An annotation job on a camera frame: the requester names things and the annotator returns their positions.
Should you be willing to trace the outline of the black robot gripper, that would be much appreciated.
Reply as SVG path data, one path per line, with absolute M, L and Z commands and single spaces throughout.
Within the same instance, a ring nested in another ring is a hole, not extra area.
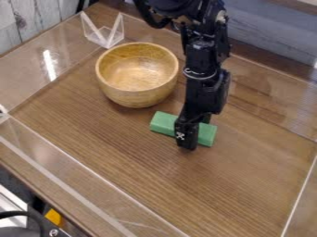
M 225 107 L 229 94 L 230 72 L 217 69 L 212 74 L 184 69 L 188 79 L 185 105 L 175 120 L 175 142 L 188 150 L 198 145 L 200 122 L 209 123 Z

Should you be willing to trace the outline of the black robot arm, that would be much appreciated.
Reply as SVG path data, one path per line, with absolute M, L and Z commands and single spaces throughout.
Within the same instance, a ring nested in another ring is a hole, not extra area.
M 230 56 L 224 0 L 133 0 L 147 25 L 162 29 L 178 23 L 186 57 L 185 104 L 175 120 L 175 142 L 193 150 L 198 145 L 200 125 L 210 122 L 225 107 L 230 72 L 222 68 Z

